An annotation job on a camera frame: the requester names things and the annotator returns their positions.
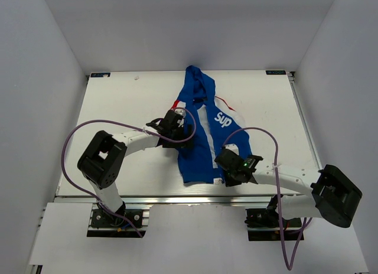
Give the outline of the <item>blue white red jacket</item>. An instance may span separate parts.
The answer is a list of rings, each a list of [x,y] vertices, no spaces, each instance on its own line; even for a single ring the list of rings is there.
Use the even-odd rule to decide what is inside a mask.
[[[198,67],[188,66],[184,85],[173,108],[184,107],[191,115],[184,119],[184,129],[196,125],[193,148],[178,150],[178,167],[185,184],[224,181],[223,170],[215,163],[226,138],[244,128],[245,121],[221,97],[216,96],[215,81]]]

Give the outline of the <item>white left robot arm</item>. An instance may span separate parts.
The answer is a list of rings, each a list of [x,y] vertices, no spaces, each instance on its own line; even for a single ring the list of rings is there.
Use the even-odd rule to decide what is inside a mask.
[[[125,219],[125,203],[115,181],[123,160],[148,148],[192,148],[197,124],[183,107],[169,110],[164,118],[150,121],[143,128],[126,126],[130,131],[110,134],[98,131],[79,158],[77,167],[89,181],[105,210],[105,220],[119,226]]]

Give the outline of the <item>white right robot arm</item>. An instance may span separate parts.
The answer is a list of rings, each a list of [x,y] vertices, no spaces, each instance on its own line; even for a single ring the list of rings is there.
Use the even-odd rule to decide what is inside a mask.
[[[234,150],[223,148],[215,162],[224,170],[226,184],[251,182],[274,185],[299,193],[283,196],[267,210],[267,220],[274,226],[299,217],[323,218],[342,228],[350,227],[363,196],[361,190],[336,166],[300,169],[276,166],[261,156],[242,158]]]

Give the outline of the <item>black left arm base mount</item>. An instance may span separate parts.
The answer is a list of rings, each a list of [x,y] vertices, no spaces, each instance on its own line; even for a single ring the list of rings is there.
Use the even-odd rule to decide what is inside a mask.
[[[90,213],[87,237],[127,239],[144,237],[148,226],[149,210],[139,207],[126,208],[123,216],[138,229],[139,234],[127,220],[108,214],[99,206],[94,205]]]

